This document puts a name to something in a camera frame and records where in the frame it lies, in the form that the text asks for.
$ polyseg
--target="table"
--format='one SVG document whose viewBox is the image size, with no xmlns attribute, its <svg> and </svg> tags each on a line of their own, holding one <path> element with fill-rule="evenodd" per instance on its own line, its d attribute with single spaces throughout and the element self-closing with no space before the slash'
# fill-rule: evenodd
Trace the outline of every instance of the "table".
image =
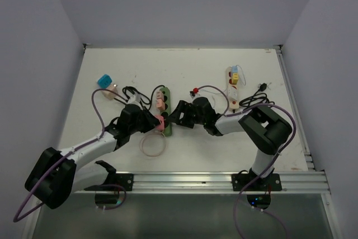
<svg viewBox="0 0 358 239">
<path fill-rule="evenodd" d="M 134 86 L 150 95 L 155 86 L 164 84 L 171 90 L 172 110 L 179 100 L 191 101 L 189 91 L 202 85 L 226 88 L 225 70 L 239 64 L 246 86 L 239 84 L 239 96 L 254 94 L 260 83 L 269 84 L 270 100 L 292 113 L 291 103 L 279 60 L 274 49 L 99 49 L 88 48 L 84 55 L 59 149 L 78 144 L 100 131 L 99 120 L 91 105 L 91 94 L 97 79 L 111 76 L 119 89 Z M 202 93 L 223 112 L 225 99 L 220 95 Z M 123 105 L 106 99 L 100 92 L 95 96 L 97 107 L 105 121 L 120 114 Z M 139 150 L 144 134 L 134 134 L 130 142 L 117 151 L 102 156 L 120 171 L 142 172 L 227 172 L 248 170 L 257 148 L 245 133 L 212 137 L 202 126 L 188 129 L 173 125 L 173 136 L 167 138 L 164 154 L 150 158 Z M 148 138 L 148 152 L 160 150 L 160 137 Z M 304 143 L 296 135 L 275 163 L 276 171 L 307 171 Z"/>
</svg>

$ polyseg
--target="gray wall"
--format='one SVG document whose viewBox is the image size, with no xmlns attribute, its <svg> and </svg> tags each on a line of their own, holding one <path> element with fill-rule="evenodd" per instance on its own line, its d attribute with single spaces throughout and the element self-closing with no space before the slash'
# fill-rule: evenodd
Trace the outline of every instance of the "gray wall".
<svg viewBox="0 0 358 239">
<path fill-rule="evenodd" d="M 12 218 L 40 153 L 62 131 L 82 44 L 59 0 L 0 0 L 0 238 L 20 238 Z"/>
<path fill-rule="evenodd" d="M 283 44 L 308 0 L 61 0 L 96 46 Z"/>
<path fill-rule="evenodd" d="M 284 46 L 313 161 L 327 172 L 346 238 L 358 238 L 357 45 L 357 0 L 310 0 Z"/>
</svg>

